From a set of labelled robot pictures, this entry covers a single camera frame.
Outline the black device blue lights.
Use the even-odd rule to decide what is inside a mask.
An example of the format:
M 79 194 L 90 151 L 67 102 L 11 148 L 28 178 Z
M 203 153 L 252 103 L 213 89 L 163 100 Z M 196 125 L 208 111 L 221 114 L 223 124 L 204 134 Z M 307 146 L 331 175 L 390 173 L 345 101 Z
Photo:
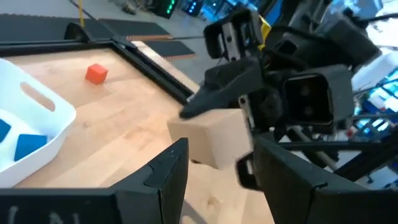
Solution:
M 185 0 L 183 10 L 190 16 L 197 16 L 202 6 L 203 0 Z

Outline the blue half-round block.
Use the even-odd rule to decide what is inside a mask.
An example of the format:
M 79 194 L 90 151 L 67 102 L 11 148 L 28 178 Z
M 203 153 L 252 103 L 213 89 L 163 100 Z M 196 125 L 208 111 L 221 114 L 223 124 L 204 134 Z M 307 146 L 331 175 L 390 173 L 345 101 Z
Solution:
M 17 139 L 14 161 L 17 162 L 25 156 L 46 145 L 47 136 L 37 134 L 20 134 Z

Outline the black device green lights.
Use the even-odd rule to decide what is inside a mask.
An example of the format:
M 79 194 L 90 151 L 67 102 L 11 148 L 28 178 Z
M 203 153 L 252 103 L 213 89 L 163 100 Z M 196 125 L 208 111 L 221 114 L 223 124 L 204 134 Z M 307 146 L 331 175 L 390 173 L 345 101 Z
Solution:
M 153 13 L 169 19 L 178 3 L 178 0 L 154 0 Z

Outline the blue square block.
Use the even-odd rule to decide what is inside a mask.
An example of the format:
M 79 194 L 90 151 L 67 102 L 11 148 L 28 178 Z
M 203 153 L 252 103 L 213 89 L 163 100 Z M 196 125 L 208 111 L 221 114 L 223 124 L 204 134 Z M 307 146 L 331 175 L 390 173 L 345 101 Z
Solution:
M 11 125 L 0 119 L 0 143 L 5 140 L 9 131 L 11 130 Z

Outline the orange cube block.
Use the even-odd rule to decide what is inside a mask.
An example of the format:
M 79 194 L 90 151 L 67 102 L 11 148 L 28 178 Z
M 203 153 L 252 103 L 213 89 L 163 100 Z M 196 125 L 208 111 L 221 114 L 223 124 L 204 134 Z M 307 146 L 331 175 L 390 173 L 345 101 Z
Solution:
M 87 68 L 85 79 L 95 85 L 102 84 L 108 74 L 108 69 L 100 64 L 92 64 Z

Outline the short wooden block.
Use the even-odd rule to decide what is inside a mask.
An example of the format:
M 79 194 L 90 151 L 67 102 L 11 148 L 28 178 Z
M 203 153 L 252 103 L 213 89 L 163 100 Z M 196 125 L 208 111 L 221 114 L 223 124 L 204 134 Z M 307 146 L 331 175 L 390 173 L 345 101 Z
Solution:
M 252 139 L 241 109 L 210 110 L 192 119 L 167 121 L 173 141 L 188 139 L 189 159 L 225 169 L 252 150 Z

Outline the white plastic bin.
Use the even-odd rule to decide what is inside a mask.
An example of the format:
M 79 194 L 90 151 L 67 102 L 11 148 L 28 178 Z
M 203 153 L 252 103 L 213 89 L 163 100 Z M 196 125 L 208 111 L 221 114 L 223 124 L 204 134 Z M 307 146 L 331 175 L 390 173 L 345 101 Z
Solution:
M 11 188 L 47 165 L 61 149 L 75 108 L 12 62 L 0 58 L 0 119 L 11 125 L 0 143 L 0 189 Z M 46 145 L 15 162 L 20 134 L 47 136 Z

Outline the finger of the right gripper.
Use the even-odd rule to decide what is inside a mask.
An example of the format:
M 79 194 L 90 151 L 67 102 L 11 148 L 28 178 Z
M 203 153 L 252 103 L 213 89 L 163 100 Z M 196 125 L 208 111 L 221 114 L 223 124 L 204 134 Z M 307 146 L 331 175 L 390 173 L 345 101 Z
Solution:
M 243 58 L 205 72 L 200 89 L 183 107 L 179 116 L 194 118 L 209 110 L 225 108 L 240 96 L 263 87 L 262 67 L 258 58 Z

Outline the black hazard-striped floor mat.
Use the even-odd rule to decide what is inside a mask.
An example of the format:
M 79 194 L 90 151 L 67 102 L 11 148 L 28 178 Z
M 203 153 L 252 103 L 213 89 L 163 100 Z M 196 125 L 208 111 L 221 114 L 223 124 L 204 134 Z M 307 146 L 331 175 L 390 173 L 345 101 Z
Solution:
M 181 41 L 147 40 L 144 43 L 166 60 L 179 60 L 196 56 L 196 53 Z

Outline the yellow tag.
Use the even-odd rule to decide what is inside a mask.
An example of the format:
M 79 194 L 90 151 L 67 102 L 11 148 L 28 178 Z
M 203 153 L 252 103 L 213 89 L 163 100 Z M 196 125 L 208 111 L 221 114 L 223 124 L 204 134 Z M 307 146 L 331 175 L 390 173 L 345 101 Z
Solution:
M 271 26 L 262 16 L 259 16 L 259 18 L 261 21 L 261 34 L 262 34 L 263 43 L 258 46 L 258 49 L 262 50 L 266 46 L 266 38 L 269 32 L 271 31 Z

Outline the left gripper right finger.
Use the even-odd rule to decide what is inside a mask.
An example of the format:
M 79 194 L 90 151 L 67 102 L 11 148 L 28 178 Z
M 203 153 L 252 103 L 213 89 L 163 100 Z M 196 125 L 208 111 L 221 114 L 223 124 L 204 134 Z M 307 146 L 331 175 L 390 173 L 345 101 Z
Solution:
M 398 224 L 398 191 L 367 189 L 264 138 L 253 154 L 275 224 Z

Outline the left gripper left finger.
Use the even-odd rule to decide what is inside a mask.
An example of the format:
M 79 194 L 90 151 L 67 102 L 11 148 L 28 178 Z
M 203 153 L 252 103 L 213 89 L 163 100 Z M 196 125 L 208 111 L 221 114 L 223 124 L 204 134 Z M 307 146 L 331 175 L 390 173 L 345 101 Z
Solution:
M 180 138 L 111 186 L 118 224 L 179 224 L 188 175 L 188 139 Z

